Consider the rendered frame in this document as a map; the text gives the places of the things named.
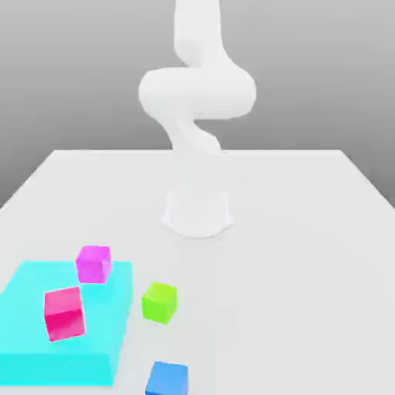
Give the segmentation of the large cyan box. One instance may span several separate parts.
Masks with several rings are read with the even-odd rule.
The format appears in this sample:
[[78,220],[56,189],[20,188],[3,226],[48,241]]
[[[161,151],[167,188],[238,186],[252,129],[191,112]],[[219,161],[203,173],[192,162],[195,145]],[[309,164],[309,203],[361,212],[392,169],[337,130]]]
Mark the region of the large cyan box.
[[[86,335],[50,342],[45,292],[78,286]],[[111,386],[133,294],[130,262],[106,283],[82,284],[74,262],[23,262],[0,292],[0,386]]]

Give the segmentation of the small magenta cube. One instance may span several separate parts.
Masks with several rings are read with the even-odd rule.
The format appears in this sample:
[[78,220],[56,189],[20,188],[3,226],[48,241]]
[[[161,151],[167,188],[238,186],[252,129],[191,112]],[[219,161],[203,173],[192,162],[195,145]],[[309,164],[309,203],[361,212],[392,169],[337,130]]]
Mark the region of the small magenta cube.
[[84,245],[77,258],[79,282],[105,284],[112,270],[110,248],[102,245]]

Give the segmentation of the small green cube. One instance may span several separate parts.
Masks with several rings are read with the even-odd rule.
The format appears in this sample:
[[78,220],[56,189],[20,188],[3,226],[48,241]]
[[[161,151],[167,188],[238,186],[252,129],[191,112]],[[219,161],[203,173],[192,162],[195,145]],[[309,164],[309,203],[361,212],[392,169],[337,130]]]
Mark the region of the small green cube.
[[145,319],[168,324],[177,310],[177,288],[152,282],[143,294],[142,310]]

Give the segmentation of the small blue cube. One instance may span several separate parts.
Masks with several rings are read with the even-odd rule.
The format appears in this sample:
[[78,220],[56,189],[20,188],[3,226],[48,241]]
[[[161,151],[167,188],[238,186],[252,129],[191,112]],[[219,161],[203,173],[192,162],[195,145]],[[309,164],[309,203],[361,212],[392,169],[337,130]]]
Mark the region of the small blue cube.
[[156,361],[150,372],[145,395],[188,395],[188,374],[185,365]]

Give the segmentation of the small pink cube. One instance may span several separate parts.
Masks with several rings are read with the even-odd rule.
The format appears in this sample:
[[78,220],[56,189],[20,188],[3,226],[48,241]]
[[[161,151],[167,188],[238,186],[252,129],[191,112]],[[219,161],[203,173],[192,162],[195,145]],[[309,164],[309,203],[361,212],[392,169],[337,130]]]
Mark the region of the small pink cube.
[[43,315],[50,342],[86,334],[80,287],[46,292]]

